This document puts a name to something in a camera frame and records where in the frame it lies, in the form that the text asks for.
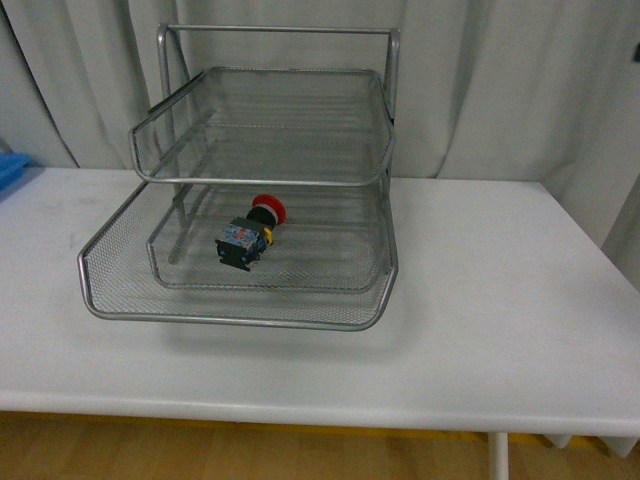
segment white curtain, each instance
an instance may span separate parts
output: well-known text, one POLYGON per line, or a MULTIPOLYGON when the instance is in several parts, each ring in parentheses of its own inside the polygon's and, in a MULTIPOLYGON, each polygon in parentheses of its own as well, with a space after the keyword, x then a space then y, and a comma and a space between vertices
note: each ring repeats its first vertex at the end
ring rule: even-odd
MULTIPOLYGON (((159 22, 401 27, 393 174, 541 181, 629 278, 637 274, 640 287, 632 201, 640 190, 640 65, 631 61, 640 39, 636 0, 2 4, 37 87, 30 94, 41 95, 59 132, 57 148, 66 146, 82 167, 130 166, 126 132, 161 99, 159 22)), ((230 63, 381 69, 384 60, 384 44, 364 38, 183 40, 193 71, 230 63)), ((14 88, 10 79, 2 82, 14 88)), ((18 145, 16 129, 0 127, 0 137, 18 145)), ((42 136, 35 143, 52 142, 51 131, 34 132, 42 136)))

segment metal mesh desk organizer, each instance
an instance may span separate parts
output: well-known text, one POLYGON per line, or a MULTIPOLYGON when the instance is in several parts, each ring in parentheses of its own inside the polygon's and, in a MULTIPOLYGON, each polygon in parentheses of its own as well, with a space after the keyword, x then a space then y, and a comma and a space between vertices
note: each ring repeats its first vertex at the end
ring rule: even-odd
POLYGON ((165 100, 130 133, 143 183, 78 255, 100 318, 363 330, 397 275, 389 170, 399 33, 161 25, 165 100), (181 31, 386 35, 370 70, 216 67, 171 93, 167 40, 181 31), (274 243, 244 271, 216 250, 252 198, 286 206, 274 243))

